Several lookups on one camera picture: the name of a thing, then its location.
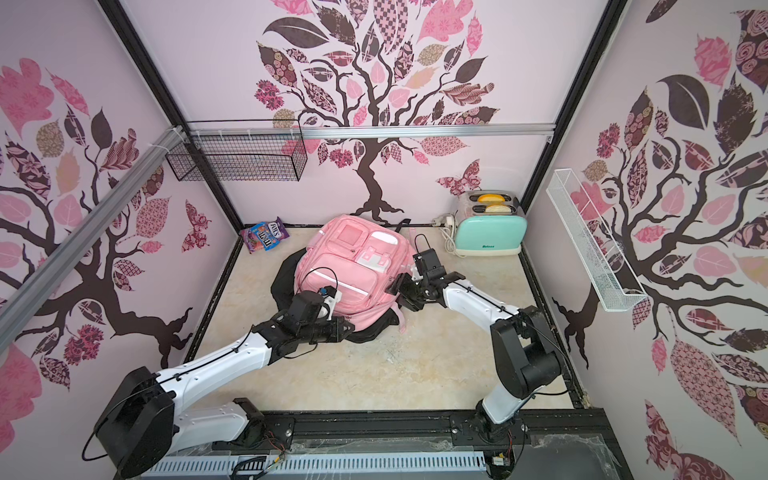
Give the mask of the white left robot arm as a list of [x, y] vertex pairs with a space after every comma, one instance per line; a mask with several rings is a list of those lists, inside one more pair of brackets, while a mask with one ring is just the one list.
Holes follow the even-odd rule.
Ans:
[[219, 350], [156, 373], [140, 367], [127, 374], [93, 429], [117, 478], [139, 477], [179, 450], [258, 442], [264, 416], [248, 399], [203, 409], [195, 403], [247, 373], [294, 357], [302, 344], [346, 339], [354, 326], [334, 313], [341, 298], [334, 287], [301, 292], [288, 309]]

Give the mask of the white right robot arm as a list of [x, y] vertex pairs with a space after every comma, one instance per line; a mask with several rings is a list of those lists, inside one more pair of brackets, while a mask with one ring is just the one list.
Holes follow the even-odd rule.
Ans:
[[534, 306], [504, 303], [457, 272], [419, 279], [401, 273], [386, 291], [408, 310], [439, 304], [489, 333], [498, 384], [481, 401], [481, 410], [493, 425], [512, 420], [541, 388], [563, 373], [564, 353], [545, 315]]

